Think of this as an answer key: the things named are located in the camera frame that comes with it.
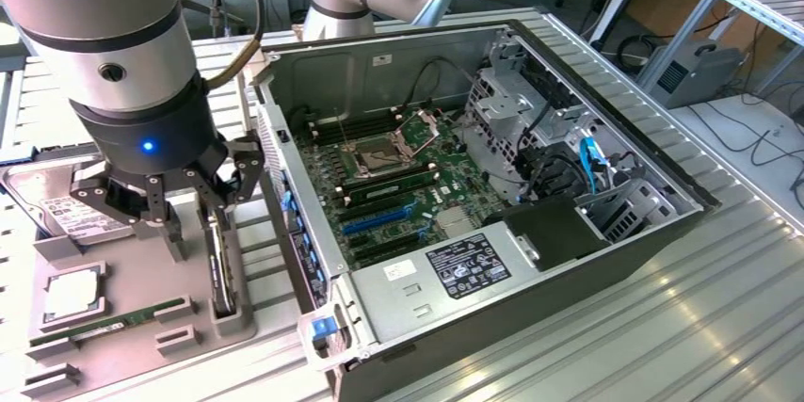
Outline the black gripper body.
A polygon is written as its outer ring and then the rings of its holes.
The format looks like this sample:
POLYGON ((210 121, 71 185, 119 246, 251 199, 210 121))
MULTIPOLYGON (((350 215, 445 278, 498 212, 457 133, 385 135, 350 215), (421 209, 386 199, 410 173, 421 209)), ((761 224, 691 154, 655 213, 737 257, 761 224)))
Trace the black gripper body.
POLYGON ((70 102, 103 161, 133 174, 159 174, 163 194, 191 189, 182 168, 221 136, 206 94, 205 79, 193 75, 175 96, 139 111, 110 112, 70 102))

